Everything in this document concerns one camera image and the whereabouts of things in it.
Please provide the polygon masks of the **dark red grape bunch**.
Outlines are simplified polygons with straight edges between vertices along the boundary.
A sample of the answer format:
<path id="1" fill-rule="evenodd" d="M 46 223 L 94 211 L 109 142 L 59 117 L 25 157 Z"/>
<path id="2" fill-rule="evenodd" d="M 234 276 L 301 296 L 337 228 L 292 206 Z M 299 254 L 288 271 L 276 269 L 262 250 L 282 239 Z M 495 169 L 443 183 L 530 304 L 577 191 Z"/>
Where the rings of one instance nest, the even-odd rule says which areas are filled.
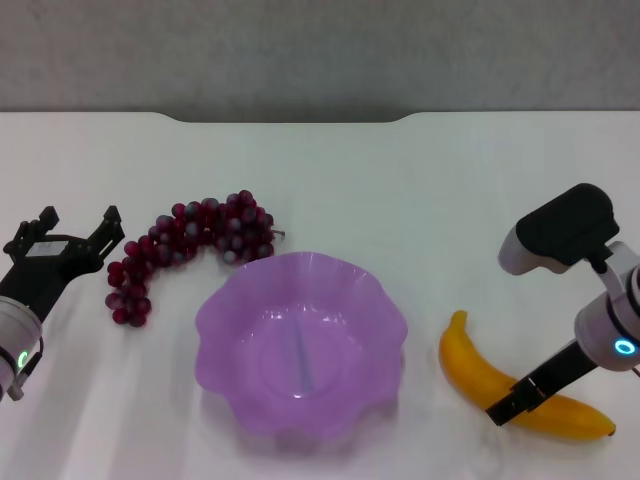
<path id="1" fill-rule="evenodd" d="M 202 250 L 213 251 L 226 265 L 244 265 L 273 256 L 276 240 L 284 237 L 273 215 L 246 189 L 224 201 L 176 203 L 146 234 L 126 242 L 122 260 L 107 266 L 112 292 L 106 307 L 114 323 L 141 328 L 152 310 L 149 283 L 157 271 L 180 268 Z"/>

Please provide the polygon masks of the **purple wavy plastic bowl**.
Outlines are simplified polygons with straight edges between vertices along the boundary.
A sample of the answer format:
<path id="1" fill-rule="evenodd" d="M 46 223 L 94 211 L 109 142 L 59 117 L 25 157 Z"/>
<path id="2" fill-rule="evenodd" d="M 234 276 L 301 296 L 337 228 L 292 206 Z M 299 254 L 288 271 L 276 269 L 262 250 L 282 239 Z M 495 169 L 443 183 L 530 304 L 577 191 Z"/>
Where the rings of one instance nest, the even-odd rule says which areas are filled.
<path id="1" fill-rule="evenodd" d="M 247 431 L 318 440 L 397 399 L 407 322 L 352 263 L 293 252 L 240 267 L 199 309 L 195 377 Z"/>

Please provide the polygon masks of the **yellow banana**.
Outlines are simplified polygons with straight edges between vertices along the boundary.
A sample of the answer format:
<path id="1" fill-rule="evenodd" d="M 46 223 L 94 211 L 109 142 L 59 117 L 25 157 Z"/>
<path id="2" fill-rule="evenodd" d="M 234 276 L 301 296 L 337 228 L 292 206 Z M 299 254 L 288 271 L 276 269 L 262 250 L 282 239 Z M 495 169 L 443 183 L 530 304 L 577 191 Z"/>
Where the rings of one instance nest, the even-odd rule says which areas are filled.
<path id="1" fill-rule="evenodd" d="M 453 313 L 439 341 L 439 360 L 449 383 L 484 411 L 501 399 L 516 380 L 496 369 L 476 350 L 466 330 L 467 312 Z M 555 395 L 536 410 L 511 423 L 536 433 L 590 442 L 612 436 L 616 425 L 599 410 L 578 400 Z"/>

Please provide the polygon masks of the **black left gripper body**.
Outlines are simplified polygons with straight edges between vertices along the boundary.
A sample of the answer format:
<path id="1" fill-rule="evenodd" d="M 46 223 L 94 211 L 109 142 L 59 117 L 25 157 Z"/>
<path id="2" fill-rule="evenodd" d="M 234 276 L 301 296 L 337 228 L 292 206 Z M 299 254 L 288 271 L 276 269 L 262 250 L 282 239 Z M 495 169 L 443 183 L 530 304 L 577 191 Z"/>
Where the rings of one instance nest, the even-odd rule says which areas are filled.
<path id="1" fill-rule="evenodd" d="M 103 267 L 108 238 L 52 235 L 11 241 L 3 251 L 13 266 L 0 281 L 0 296 L 27 307 L 43 322 L 69 283 Z"/>

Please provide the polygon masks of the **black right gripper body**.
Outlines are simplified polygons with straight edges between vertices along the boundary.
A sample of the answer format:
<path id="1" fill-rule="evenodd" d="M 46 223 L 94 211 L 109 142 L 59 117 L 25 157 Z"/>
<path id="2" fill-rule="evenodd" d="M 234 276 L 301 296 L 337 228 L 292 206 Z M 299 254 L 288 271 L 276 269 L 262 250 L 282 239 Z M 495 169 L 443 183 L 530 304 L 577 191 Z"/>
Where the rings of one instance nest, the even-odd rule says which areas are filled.
<path id="1" fill-rule="evenodd" d="M 517 397 L 546 401 L 596 368 L 597 364 L 573 340 L 517 383 Z"/>

